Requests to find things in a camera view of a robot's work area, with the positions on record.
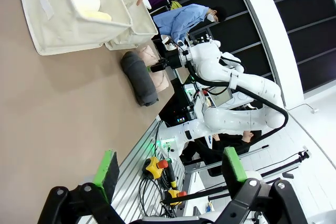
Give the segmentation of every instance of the white robotic arm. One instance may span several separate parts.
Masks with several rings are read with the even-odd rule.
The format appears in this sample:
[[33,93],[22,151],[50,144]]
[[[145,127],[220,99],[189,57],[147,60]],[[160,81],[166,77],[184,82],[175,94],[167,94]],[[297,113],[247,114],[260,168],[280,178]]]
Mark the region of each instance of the white robotic arm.
[[[190,48],[190,52],[191,54],[187,55],[185,59],[181,56],[181,62],[184,65],[187,61],[192,62],[196,66],[197,76],[202,80],[208,81],[213,86],[216,86],[216,82],[227,82],[228,87],[233,90],[242,89],[278,108],[284,107],[281,90],[276,83],[260,76],[242,73],[244,68],[237,63],[240,60],[227,52],[221,53],[215,43],[206,42],[196,45]],[[234,69],[222,66],[220,60],[233,66]],[[159,131],[161,149],[166,156],[169,155],[174,160],[182,153],[185,143],[196,138],[223,133],[225,130],[253,131],[262,130],[267,126],[277,129],[284,123],[285,116],[268,106],[250,111],[209,108],[205,111],[203,119],[161,129]]]

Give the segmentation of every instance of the gray rolled towel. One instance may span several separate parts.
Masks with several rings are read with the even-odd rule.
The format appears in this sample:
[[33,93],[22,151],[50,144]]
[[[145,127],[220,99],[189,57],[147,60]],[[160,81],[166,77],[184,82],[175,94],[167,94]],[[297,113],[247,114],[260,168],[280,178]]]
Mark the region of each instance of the gray rolled towel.
[[156,103],[158,95],[147,67],[136,52],[127,52],[121,59],[121,68],[130,80],[140,106]]

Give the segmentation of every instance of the face mask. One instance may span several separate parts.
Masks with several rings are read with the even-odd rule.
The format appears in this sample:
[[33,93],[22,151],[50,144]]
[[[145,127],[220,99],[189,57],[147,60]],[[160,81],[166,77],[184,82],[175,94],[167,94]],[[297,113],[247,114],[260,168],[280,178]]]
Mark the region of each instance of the face mask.
[[215,18],[214,15],[212,15],[211,13],[209,13],[208,15],[206,15],[206,18],[211,21],[211,22],[215,22]]

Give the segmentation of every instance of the screw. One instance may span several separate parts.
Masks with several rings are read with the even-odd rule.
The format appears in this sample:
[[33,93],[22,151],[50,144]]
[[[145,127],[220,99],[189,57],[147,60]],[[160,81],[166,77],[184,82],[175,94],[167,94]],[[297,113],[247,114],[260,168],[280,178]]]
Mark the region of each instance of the screw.
[[251,180],[249,184],[250,184],[250,186],[256,186],[257,182],[255,180]]
[[285,185],[284,185],[284,183],[279,183],[278,187],[280,187],[280,189],[284,189]]
[[57,190],[57,195],[62,195],[64,191],[62,189]]
[[84,191],[91,191],[91,187],[90,186],[84,187]]

